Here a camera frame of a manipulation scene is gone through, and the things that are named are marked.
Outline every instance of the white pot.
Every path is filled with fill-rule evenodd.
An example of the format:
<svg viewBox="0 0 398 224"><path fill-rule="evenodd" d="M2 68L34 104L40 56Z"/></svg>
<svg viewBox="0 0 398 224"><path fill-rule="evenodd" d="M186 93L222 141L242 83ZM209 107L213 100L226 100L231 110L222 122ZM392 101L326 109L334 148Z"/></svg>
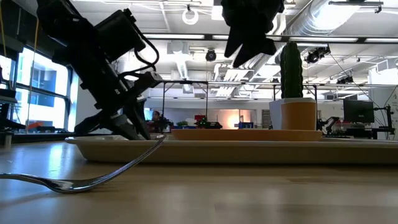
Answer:
<svg viewBox="0 0 398 224"><path fill-rule="evenodd" d="M275 100L269 102L269 112L271 114L271 122L272 127L275 130L282 129L282 104L284 103L296 103L296 102L311 102L315 103L316 101L313 98L285 98L281 100Z"/></svg>

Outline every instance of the fork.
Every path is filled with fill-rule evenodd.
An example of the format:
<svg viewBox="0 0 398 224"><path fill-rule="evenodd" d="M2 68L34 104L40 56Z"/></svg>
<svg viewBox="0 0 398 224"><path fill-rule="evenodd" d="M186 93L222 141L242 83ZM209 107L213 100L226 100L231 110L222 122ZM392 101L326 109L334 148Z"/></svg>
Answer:
<svg viewBox="0 0 398 224"><path fill-rule="evenodd" d="M55 180L44 177L37 177L29 174L0 174L0 179L20 180L33 184L39 184L46 186L50 190L61 194L85 192L99 186L100 184L104 184L112 180L113 178L121 175L126 170L134 167L135 165L143 161L146 157L151 155L154 151L156 151L156 149L158 149L162 145L165 137L166 135L161 136L156 144L146 150L146 152L142 153L137 159L134 159L133 161L129 162L128 164L122 166L120 169L110 174L102 175L100 177L85 180Z"/></svg>

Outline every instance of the green cactus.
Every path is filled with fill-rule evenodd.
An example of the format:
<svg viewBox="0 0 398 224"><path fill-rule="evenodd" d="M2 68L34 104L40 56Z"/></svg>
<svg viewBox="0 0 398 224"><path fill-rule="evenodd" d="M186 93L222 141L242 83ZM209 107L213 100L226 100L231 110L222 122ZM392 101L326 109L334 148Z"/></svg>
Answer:
<svg viewBox="0 0 398 224"><path fill-rule="evenodd" d="M280 55L280 82L283 98L303 97L303 68L299 49L289 42Z"/></svg>

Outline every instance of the table surface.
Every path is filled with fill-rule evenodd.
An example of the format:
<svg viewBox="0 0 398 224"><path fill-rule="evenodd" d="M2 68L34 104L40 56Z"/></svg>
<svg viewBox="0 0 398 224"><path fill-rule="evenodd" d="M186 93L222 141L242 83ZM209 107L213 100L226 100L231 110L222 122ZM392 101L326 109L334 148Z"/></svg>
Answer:
<svg viewBox="0 0 398 224"><path fill-rule="evenodd" d="M85 179L73 145L0 149L0 172ZM144 165L91 192L0 180L0 223L398 223L398 167Z"/></svg>

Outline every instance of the computer monitor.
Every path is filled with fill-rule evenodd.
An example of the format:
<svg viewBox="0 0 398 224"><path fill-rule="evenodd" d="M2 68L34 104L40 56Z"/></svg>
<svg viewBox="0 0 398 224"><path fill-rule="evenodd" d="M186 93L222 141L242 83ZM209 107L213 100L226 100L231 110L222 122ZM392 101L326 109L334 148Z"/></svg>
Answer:
<svg viewBox="0 0 398 224"><path fill-rule="evenodd" d="M344 121L374 123L373 102L360 100L344 100Z"/></svg>

